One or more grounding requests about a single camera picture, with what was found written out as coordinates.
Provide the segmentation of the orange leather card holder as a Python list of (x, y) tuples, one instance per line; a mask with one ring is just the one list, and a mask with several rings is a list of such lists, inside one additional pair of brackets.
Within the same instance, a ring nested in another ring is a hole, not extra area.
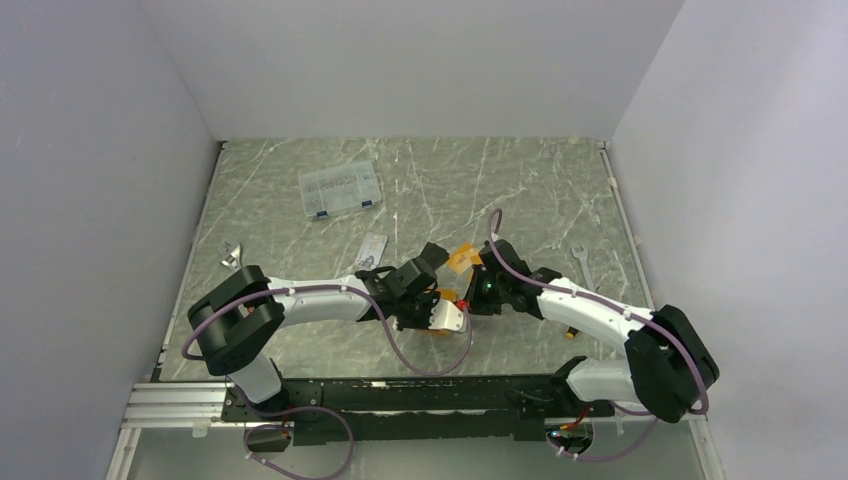
[(438, 336), (464, 333), (467, 328), (467, 321), (463, 312), (454, 303), (456, 292), (450, 289), (443, 291), (442, 289), (431, 288), (427, 293), (437, 293), (439, 299), (431, 312), (426, 332)]

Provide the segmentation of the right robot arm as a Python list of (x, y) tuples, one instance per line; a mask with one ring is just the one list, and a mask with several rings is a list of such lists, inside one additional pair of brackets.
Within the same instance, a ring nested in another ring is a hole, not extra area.
[(574, 415), (597, 402), (636, 403), (667, 423), (702, 411), (720, 370), (686, 314), (627, 305), (583, 288), (549, 268), (531, 270), (504, 239), (486, 242), (464, 298), (473, 315), (505, 305), (540, 321), (574, 327), (619, 353), (617, 360), (577, 355), (549, 378), (557, 411)]

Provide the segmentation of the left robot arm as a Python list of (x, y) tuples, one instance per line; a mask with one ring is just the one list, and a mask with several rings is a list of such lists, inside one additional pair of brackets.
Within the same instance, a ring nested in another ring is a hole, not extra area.
[(415, 258), (401, 267), (360, 270), (334, 280), (289, 281), (248, 265), (188, 311), (190, 344), (213, 376), (229, 377), (264, 420), (279, 417), (288, 394), (282, 375), (263, 349), (280, 328), (317, 321), (393, 319), (397, 329), (461, 327), (461, 313), (444, 300), (436, 274)]

